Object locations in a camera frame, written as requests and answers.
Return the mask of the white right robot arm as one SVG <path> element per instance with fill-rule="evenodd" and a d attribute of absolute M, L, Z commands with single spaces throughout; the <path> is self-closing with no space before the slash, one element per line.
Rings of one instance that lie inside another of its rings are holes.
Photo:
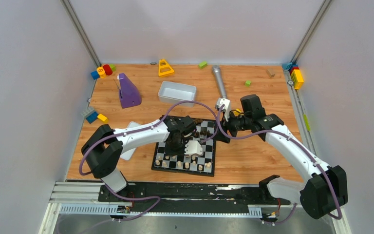
<path fill-rule="evenodd" d="M 342 219 L 341 207 L 348 202 L 347 175 L 337 165 L 330 166 L 305 147 L 276 114 L 266 114 L 256 94 L 240 99 L 242 112 L 236 116 L 230 100 L 216 102 L 220 133 L 239 140 L 238 131 L 251 131 L 249 137 L 259 136 L 274 147 L 296 169 L 302 182 L 271 175 L 259 182 L 259 198 L 264 203 L 285 199 L 300 204 L 306 213 L 319 219 L 325 215 Z"/>

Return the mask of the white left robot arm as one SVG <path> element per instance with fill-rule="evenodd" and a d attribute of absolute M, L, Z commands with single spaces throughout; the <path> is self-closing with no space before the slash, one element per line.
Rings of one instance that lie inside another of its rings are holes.
<path fill-rule="evenodd" d="M 87 163 L 94 178 L 101 179 L 111 188 L 117 201 L 125 201 L 130 189 L 122 173 L 117 169 L 120 158 L 129 160 L 126 152 L 151 143 L 165 143 L 169 155 L 201 156 L 203 149 L 189 137 L 196 131 L 191 117 L 161 117 L 149 124 L 126 129 L 113 129 L 101 125 L 81 148 L 83 162 Z"/>

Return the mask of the black white chessboard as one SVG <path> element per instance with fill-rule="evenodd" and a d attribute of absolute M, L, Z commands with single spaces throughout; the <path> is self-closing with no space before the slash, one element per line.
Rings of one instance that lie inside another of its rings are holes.
<path fill-rule="evenodd" d="M 199 141 L 204 154 L 202 156 L 167 155 L 165 142 L 156 143 L 151 169 L 174 173 L 187 173 L 191 175 L 211 176 L 215 174 L 216 141 L 203 140 L 215 132 L 216 122 L 210 119 L 192 118 L 196 124 L 196 131 L 189 140 Z"/>

